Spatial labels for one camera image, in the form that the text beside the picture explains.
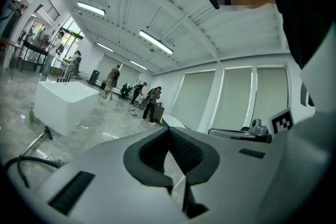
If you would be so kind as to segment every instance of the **marble floor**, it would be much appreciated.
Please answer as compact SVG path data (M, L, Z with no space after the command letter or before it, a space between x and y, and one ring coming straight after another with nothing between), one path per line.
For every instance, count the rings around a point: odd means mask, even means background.
M9 72L0 73L0 161L5 164L17 157L40 133L44 125L37 119L29 124L29 110L34 105L37 82L41 77L32 71L22 73L14 70L13 80ZM81 154L83 151L106 141L119 139L158 127L142 119L142 111L132 116L134 107L127 101L97 98L90 116L84 119L69 136L52 133L53 140L43 137L26 155L59 161L61 164ZM30 188L36 190L53 172L54 168L45 164L22 162ZM184 176L170 153L165 160L165 174L172 177L174 190L172 199L182 207ZM15 165L8 171L11 180L22 183Z

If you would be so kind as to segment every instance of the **green bottle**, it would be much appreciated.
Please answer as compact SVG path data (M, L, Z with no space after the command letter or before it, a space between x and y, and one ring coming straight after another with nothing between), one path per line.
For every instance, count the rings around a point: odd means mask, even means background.
M34 112L33 112L33 107L30 108L30 112L29 112L29 123L33 123L34 122Z

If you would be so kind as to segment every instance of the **black slot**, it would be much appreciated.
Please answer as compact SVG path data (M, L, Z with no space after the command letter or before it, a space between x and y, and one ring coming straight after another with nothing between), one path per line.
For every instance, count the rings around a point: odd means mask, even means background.
M67 215L78 198L93 180L94 175L80 171L57 195L49 205L60 213Z
M262 159L265 155L264 152L260 152L260 151L253 151L253 150L248 150L247 148L242 148L239 153L254 157L254 158L258 158L258 159Z

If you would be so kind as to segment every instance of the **roller shade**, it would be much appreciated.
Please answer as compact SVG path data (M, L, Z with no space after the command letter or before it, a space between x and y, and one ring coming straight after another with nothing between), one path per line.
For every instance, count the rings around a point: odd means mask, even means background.
M121 66L121 62L104 54L96 68L96 70L100 72L98 80L100 81L106 80L111 70L115 68L117 65Z
M265 120L288 106L285 68L257 68L257 96L253 119Z
M226 69L212 128L240 130L244 126L250 93L252 68Z
M185 126L197 130L210 94L214 71L186 74L176 98L172 115Z
M139 75L139 71L128 65L123 64L120 69L120 77L118 79L117 88L121 89L125 83L128 83L131 85L131 87L133 87L133 85L138 80Z

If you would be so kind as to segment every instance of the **black cable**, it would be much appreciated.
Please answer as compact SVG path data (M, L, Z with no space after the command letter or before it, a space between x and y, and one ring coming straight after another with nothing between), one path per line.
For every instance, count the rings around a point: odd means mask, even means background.
M30 156L22 156L22 155L20 155L20 156L18 156L18 157L15 157L15 158L10 159L10 160L4 165L4 170L7 171L8 168L9 168L12 164L14 164L15 162L17 162L17 169L18 169L18 172L19 172L20 177L21 177L22 180L24 181L25 186L26 186L27 188L29 188L29 183L28 183L28 181L27 181L27 178L26 178L25 174L24 174L24 173L22 172L22 170L21 170L21 166L20 166L21 161L34 161L34 162L40 162L40 163L48 164L48 165L50 165L50 166L52 166L52 167L54 167L54 168L57 168L57 169L61 167L61 165L58 165L58 164L56 164L56 163L54 163L54 162L51 162L51 161L47 161L46 159L41 159L41 158L36 158L36 157L30 157Z

